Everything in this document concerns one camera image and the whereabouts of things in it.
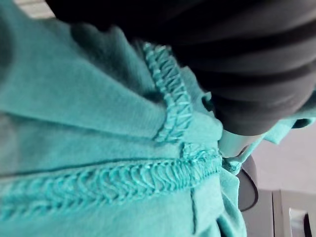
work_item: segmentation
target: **teal garment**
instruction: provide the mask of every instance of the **teal garment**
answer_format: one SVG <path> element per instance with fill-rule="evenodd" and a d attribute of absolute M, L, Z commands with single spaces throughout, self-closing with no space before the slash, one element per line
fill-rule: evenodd
<path fill-rule="evenodd" d="M 246 236 L 222 125 L 166 46 L 0 1 L 0 236 Z"/>

